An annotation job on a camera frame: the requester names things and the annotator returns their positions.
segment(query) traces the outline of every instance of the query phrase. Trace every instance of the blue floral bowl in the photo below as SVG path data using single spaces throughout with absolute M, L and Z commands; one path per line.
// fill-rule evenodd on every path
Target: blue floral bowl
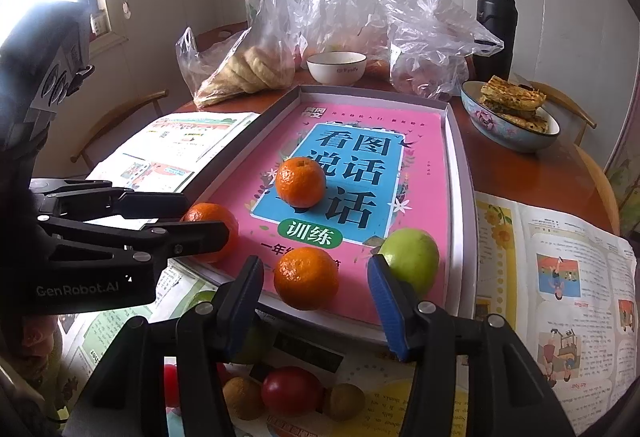
M 550 146 L 560 135 L 560 127 L 549 113 L 539 108 L 536 112 L 548 122 L 548 133 L 538 133 L 518 126 L 481 105 L 478 101 L 482 81 L 467 81 L 462 85 L 462 104 L 471 122 L 492 141 L 517 152 L 531 153 Z

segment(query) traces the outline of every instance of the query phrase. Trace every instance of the pink flower on bowl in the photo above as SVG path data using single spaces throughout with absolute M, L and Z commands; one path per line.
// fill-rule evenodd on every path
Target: pink flower on bowl
M 491 115 L 486 113 L 484 110 L 476 110 L 476 118 L 480 122 L 482 126 L 484 126 L 487 130 L 494 129 L 494 120 Z

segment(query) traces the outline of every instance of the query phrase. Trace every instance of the thermos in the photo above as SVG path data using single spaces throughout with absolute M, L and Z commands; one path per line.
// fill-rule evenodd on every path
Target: thermos
M 495 75 L 509 79 L 518 24 L 516 0 L 478 0 L 476 19 L 504 42 L 504 49 L 493 56 L 474 55 L 476 78 L 489 81 Z

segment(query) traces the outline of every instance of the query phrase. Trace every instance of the green oval label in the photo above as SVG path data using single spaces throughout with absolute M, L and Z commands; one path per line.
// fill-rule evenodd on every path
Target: green oval label
M 295 218 L 285 218 L 279 223 L 278 234 L 285 239 L 317 245 L 323 249 L 332 249 L 342 243 L 342 233 L 335 227 L 297 221 Z

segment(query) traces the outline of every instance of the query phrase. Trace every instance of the tangerine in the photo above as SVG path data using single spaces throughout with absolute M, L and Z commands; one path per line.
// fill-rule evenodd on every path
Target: tangerine
M 282 255 L 273 286 L 284 303 L 300 311 L 324 307 L 338 292 L 338 266 L 318 247 L 299 247 Z
M 313 159 L 292 157 L 278 168 L 276 174 L 278 196 L 293 208 L 311 208 L 324 197 L 324 170 Z
M 189 208 L 181 220 L 185 222 L 222 221 L 225 223 L 226 229 L 229 230 L 229 238 L 224 247 L 220 251 L 201 255 L 213 263 L 219 262 L 228 256 L 238 245 L 238 221 L 236 221 L 231 211 L 220 204 L 211 204 L 210 202 L 195 204 Z

